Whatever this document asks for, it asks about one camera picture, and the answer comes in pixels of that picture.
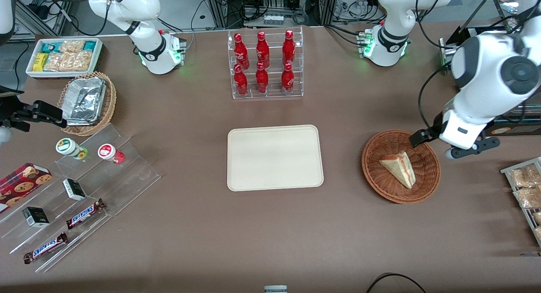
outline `white box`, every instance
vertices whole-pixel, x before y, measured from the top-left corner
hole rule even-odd
[[[44,44],[57,43],[57,42],[62,42],[66,40],[96,42],[96,46],[94,47],[94,50],[92,52],[92,58],[90,60],[90,65],[88,66],[87,71],[52,72],[52,71],[33,71],[32,70],[33,64],[36,60],[36,56],[38,53],[41,53],[41,50]],[[26,71],[27,75],[35,79],[61,79],[64,77],[78,77],[79,75],[92,73],[94,72],[94,69],[96,69],[98,59],[100,58],[102,46],[103,46],[102,41],[95,37],[64,37],[64,38],[40,39],[36,42],[36,46],[34,48],[34,51],[32,52],[32,57],[30,58],[30,61],[28,62],[27,71]]]

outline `sandwich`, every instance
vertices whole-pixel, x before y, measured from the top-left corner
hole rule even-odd
[[[379,162],[406,188],[411,189],[413,187],[413,184],[415,184],[415,173],[406,152],[383,156]]]

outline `table surface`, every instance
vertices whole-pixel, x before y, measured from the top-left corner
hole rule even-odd
[[[437,39],[457,25],[426,29]],[[231,97],[226,31],[197,33],[185,66],[163,76],[141,65],[128,37],[102,37],[100,70],[118,95],[112,122],[163,177],[49,272],[35,274],[0,245],[0,291],[253,293],[288,285],[292,293],[345,293],[365,291],[384,272],[432,293],[539,291],[541,258],[519,256],[538,247],[499,173],[539,156],[539,138],[503,137],[498,148],[455,161],[435,141],[436,193],[420,204],[391,203],[369,187],[360,154],[379,131],[423,127],[417,95],[438,68],[437,48],[416,28],[406,55],[381,68],[327,29],[303,31],[305,96],[260,102]],[[29,78],[23,101],[55,104],[65,84]],[[449,75],[433,79],[427,117],[455,91]],[[321,187],[228,190],[229,131],[305,124],[319,129]],[[0,177],[24,162],[51,164],[60,158],[54,144],[67,136],[44,123],[15,131],[0,151]]]

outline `snickers bar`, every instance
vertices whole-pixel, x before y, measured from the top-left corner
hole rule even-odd
[[[36,260],[39,256],[42,256],[43,254],[51,251],[52,249],[56,248],[59,245],[67,244],[68,236],[66,233],[62,232],[60,236],[56,237],[55,239],[52,239],[48,243],[42,245],[38,249],[35,249],[33,252],[28,252],[25,254],[25,257],[23,260],[25,261],[25,264],[29,264],[30,262],[33,262]]]
[[[68,224],[68,230],[73,229],[76,225],[80,224],[81,222],[85,221],[88,217],[95,214],[97,211],[101,210],[105,207],[105,204],[103,203],[102,199],[100,198],[96,202],[92,203],[88,208],[83,210],[83,212],[80,212],[70,220],[66,221],[66,224]]]

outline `wicker basket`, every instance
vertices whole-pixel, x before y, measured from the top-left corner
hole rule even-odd
[[[65,129],[62,129],[62,131],[65,131],[66,133],[79,135],[80,137],[87,137],[89,135],[93,135],[94,133],[97,133],[103,127],[106,127],[107,124],[110,123],[112,114],[115,112],[115,104],[116,104],[116,89],[115,85],[112,84],[111,80],[107,75],[100,73],[100,72],[92,72],[90,74],[81,75],[79,77],[76,77],[75,79],[89,79],[91,77],[100,77],[100,79],[104,79],[107,83],[107,89],[106,89],[106,96],[103,99],[103,107],[102,107],[102,114],[100,121],[98,124],[94,126],[68,126]],[[66,95],[66,90],[68,89],[69,83],[64,87],[64,91],[62,91],[62,94],[60,94],[60,99],[58,100],[58,108],[62,106],[62,102],[64,101],[64,95]]]
[[[363,150],[361,160],[363,173],[371,187],[384,198],[402,204],[426,200],[438,188],[441,169],[434,150],[424,143],[416,148],[410,144],[411,133],[403,130],[383,131],[374,135]],[[405,151],[410,157],[417,179],[407,189],[384,166],[379,163],[382,156]]]

